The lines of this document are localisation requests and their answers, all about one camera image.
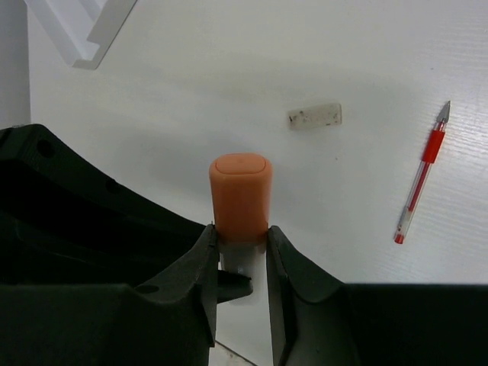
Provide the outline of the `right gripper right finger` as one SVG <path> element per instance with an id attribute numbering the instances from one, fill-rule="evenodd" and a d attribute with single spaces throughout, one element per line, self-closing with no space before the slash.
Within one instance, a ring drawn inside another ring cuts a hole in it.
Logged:
<path id="1" fill-rule="evenodd" d="M 268 231 L 276 365 L 485 365 L 482 284 L 348 284 Z"/>

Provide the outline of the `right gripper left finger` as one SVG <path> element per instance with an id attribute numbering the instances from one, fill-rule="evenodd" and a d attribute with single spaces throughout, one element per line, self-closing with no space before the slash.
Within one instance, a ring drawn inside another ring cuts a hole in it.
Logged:
<path id="1" fill-rule="evenodd" d="M 1 131 L 1 363 L 206 365 L 217 305 L 252 282 L 217 234 L 86 162 L 45 126 Z"/>

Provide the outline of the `orange capped white highlighter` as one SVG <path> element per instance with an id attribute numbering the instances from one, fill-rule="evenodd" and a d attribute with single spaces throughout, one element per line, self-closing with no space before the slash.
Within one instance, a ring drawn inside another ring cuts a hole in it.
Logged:
<path id="1" fill-rule="evenodd" d="M 273 168 L 256 153 L 231 153 L 209 168 L 214 226 L 223 271 L 245 280 L 241 296 L 231 290 L 230 304 L 258 302 L 265 278 Z"/>

